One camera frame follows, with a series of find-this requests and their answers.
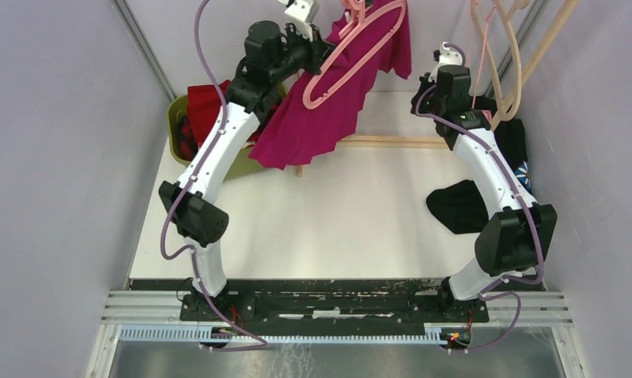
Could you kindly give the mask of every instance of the black garment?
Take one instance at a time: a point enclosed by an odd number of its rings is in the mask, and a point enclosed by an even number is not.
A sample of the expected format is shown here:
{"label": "black garment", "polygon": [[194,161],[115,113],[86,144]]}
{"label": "black garment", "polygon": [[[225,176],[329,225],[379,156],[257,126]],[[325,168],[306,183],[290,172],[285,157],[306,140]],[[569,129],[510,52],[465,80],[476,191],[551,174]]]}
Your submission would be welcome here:
{"label": "black garment", "polygon": [[[492,113],[497,111],[496,102],[485,97],[478,97],[475,108]],[[512,119],[501,122],[494,132],[494,138],[512,171],[517,171],[527,161],[527,142],[522,121]],[[458,235],[481,232],[489,220],[485,202],[471,180],[432,192],[427,197],[427,208],[436,219]]]}

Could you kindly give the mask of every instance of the pink hanger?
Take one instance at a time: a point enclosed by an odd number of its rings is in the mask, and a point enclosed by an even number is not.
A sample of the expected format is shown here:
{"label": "pink hanger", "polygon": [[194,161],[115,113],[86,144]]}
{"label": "pink hanger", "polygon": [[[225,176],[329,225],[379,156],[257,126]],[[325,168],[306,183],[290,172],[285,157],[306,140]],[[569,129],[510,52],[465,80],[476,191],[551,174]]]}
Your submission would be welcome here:
{"label": "pink hanger", "polygon": [[[404,18],[406,15],[406,9],[408,8],[408,4],[406,0],[394,0],[393,2],[389,2],[385,4],[380,9],[376,10],[369,17],[367,17],[367,10],[364,6],[364,0],[341,0],[341,4],[344,8],[350,11],[351,20],[350,22],[339,32],[339,37],[342,38],[341,43],[338,44],[336,49],[332,52],[330,57],[325,61],[323,67],[321,67],[321,73],[318,76],[314,76],[309,84],[306,86],[304,90],[304,96],[302,101],[304,102],[304,106],[306,109],[315,109],[318,106],[322,105],[323,102],[327,101],[327,99],[332,96],[336,91],[341,89],[350,80],[353,75],[359,71],[369,59],[371,59],[376,53],[380,51],[380,49],[385,46],[385,44],[390,41],[390,39],[394,36],[394,34],[399,30],[399,27],[404,22]],[[320,82],[320,79],[327,72],[327,70],[334,64],[334,61],[338,58],[339,55],[343,53],[346,47],[369,25],[373,24],[374,21],[378,20],[380,17],[385,15],[386,13],[395,10],[401,9],[401,13],[399,14],[399,19],[397,23],[385,34],[381,40],[375,44],[375,46],[370,49],[361,59],[358,61],[341,79],[339,79],[334,85],[330,87],[322,96],[318,97],[315,100],[311,99],[311,94],[313,90],[316,88],[316,85]]]}

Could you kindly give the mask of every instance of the metal frame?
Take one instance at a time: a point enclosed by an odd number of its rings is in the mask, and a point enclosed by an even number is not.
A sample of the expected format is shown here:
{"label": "metal frame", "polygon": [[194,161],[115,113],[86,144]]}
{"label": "metal frame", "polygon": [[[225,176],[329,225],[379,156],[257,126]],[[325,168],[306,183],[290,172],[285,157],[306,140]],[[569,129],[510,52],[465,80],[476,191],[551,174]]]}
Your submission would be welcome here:
{"label": "metal frame", "polygon": [[128,5],[126,0],[112,0],[112,4],[114,4],[114,7],[118,11],[121,20],[124,22],[124,24],[126,24],[128,32],[130,33],[132,39],[135,41],[135,45],[144,57],[144,60],[146,60],[146,63],[151,69],[151,72],[153,72],[156,80],[158,80],[158,83],[160,84],[165,97],[170,102],[174,101],[174,99],[176,98],[176,92],[174,92],[174,89],[172,88],[167,75],[165,75],[160,62],[158,62],[156,54],[154,54],[153,50],[151,50],[151,45],[144,36],[144,32],[142,31],[142,29],[139,27],[139,24],[135,19],[135,15],[132,14],[130,6]]}
{"label": "metal frame", "polygon": [[[93,354],[86,371],[86,378],[107,378],[111,373],[118,342],[123,339],[144,339],[145,341],[194,342],[207,341],[207,330],[225,325],[221,322],[185,322],[179,319],[182,303],[178,295],[188,291],[111,291],[102,321],[98,329]],[[551,328],[557,345],[557,352],[567,378],[584,378],[584,372],[575,345],[571,338],[573,321],[568,311],[564,295],[556,291],[520,292],[522,312],[517,328]],[[503,328],[515,316],[514,298],[500,298],[487,303],[489,323],[474,323],[474,328]],[[344,338],[295,338],[272,337],[271,343],[395,343],[432,344],[434,334],[442,328],[459,328],[466,324],[426,323],[425,337],[367,337]]]}

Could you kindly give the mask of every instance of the magenta cloth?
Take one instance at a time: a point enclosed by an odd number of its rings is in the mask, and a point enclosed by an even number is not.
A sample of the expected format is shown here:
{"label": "magenta cloth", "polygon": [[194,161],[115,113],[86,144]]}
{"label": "magenta cloth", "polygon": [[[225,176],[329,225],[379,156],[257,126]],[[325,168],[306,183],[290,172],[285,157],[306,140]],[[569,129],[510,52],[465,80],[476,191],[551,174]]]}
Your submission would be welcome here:
{"label": "magenta cloth", "polygon": [[[375,0],[371,11],[392,0]],[[355,65],[396,24],[400,10],[380,17],[355,38],[324,74],[312,93],[318,98]],[[328,41],[339,44],[339,31],[346,19],[332,24]],[[261,134],[249,157],[268,168],[284,169],[287,165],[307,165],[313,157],[334,151],[336,143],[355,133],[357,114],[364,106],[367,93],[373,88],[379,70],[394,72],[408,79],[411,75],[411,35],[408,10],[392,39],[341,89],[316,109],[304,107],[302,96],[312,74],[305,72],[293,85],[283,104]]]}

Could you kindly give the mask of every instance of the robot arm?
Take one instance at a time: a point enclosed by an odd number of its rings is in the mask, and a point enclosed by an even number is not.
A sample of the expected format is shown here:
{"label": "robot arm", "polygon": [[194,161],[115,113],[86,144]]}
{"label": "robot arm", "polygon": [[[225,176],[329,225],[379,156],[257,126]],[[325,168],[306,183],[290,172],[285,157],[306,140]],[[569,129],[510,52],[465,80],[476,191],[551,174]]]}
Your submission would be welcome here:
{"label": "robot arm", "polygon": [[523,276],[523,272],[538,263],[529,222],[516,196],[521,196],[529,207],[544,258],[556,225],[556,212],[551,205],[540,206],[516,179],[499,151],[484,113],[471,109],[468,68],[442,64],[435,83],[430,77],[420,79],[422,85],[416,97],[425,97],[426,91],[431,91],[431,96],[422,103],[416,102],[417,113],[422,113],[419,110],[425,107],[428,113],[470,133],[463,134],[436,122],[437,133],[468,167],[490,218],[475,241],[475,258],[444,281],[442,288],[450,301],[468,301],[476,299],[483,289],[501,277]]}
{"label": "robot arm", "polygon": [[[163,182],[159,188],[161,201],[169,211],[186,183],[193,181],[176,207],[172,222],[187,243],[195,246],[200,271],[197,276],[211,296],[217,296],[227,283],[220,239],[229,216],[214,206],[223,179],[238,152],[278,102],[279,85],[300,69],[320,73],[320,66],[334,49],[311,24],[318,10],[316,1],[279,2],[288,5],[285,35],[271,21],[260,21],[249,28],[244,41],[246,56],[239,62],[226,93],[228,119],[223,124],[223,111],[219,112],[215,127],[179,180]],[[194,287],[201,290],[198,284]]]}

